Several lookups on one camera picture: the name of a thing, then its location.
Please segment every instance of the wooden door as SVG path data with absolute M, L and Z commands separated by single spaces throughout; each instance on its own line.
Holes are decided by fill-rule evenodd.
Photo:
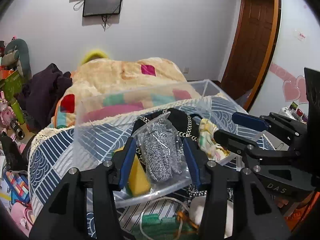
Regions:
M 273 0 L 242 0 L 233 49 L 221 81 L 233 99 L 251 90 L 265 58 L 273 22 Z

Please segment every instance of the green box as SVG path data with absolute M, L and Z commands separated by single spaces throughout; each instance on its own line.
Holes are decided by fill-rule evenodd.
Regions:
M 0 81 L 0 89 L 3 90 L 5 99 L 10 101 L 13 99 L 14 94 L 20 93 L 23 83 L 24 82 L 17 70 L 6 79 L 2 79 Z

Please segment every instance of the white wall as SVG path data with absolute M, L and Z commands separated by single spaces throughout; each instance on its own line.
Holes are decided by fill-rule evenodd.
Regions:
M 282 15 L 279 36 L 272 62 L 281 66 L 293 76 L 304 75 L 304 67 L 320 71 L 320 25 L 305 0 L 282 0 Z M 295 30 L 306 38 L 300 41 Z M 278 113 L 285 102 L 282 91 L 283 80 L 268 71 L 250 114 L 255 116 Z M 299 105 L 308 114 L 308 104 Z
M 75 3 L 14 0 L 0 19 L 0 40 L 27 42 L 33 74 L 51 62 L 75 70 L 88 51 L 102 49 L 115 60 L 164 57 L 189 67 L 188 80 L 216 80 L 230 53 L 237 0 L 124 0 L 119 23 L 105 32 L 101 18 L 83 19 Z

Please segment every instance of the pink rabbit toy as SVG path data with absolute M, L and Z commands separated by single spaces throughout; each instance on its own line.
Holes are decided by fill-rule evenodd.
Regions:
M 6 129 L 10 125 L 10 121 L 15 118 L 15 114 L 12 108 L 8 106 L 8 101 L 7 99 L 4 98 L 3 91 L 1 91 L 1 98 L 0 98 L 0 117 L 1 117 L 2 127 Z

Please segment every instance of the red square patch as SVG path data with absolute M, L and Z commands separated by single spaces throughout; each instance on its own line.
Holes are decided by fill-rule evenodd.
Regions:
M 156 70 L 151 65 L 141 65 L 141 73 L 145 75 L 156 76 Z

